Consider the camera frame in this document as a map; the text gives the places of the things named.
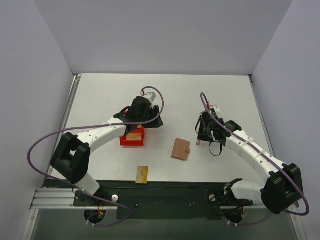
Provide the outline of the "tan leather card holder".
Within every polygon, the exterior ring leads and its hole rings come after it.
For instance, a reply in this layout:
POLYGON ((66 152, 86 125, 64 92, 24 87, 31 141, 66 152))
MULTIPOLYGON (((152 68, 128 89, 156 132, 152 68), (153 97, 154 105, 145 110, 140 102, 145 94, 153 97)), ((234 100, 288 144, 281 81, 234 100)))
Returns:
POLYGON ((173 145, 171 157, 173 159, 187 161, 191 152, 190 146, 191 143, 189 141, 181 138, 176 138, 173 145))

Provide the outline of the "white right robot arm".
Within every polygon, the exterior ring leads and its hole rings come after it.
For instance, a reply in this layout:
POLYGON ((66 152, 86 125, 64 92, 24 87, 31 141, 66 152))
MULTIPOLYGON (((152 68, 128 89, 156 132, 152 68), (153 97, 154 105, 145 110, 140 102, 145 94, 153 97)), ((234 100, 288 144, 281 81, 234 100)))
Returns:
POLYGON ((195 126, 199 142, 218 143, 241 157, 263 180, 263 183, 236 178, 226 183, 224 201, 234 205, 241 200, 259 203, 273 214, 280 214, 302 199, 303 183, 299 167, 286 164, 270 155, 234 121, 225 122, 217 108, 199 114, 195 126))

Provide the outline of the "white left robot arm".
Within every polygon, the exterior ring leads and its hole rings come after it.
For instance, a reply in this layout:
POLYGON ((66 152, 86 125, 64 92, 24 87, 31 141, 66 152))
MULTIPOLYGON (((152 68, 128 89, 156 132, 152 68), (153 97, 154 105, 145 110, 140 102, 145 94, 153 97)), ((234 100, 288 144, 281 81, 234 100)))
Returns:
POLYGON ((85 200, 90 205, 97 206, 103 200, 100 185, 88 173, 90 155, 108 142, 135 131, 138 126, 162 127, 159 106, 153 104, 155 99, 154 92, 137 96, 131 106, 110 118, 105 127, 78 134, 67 132, 61 136, 50 165, 71 184, 86 192, 85 200))

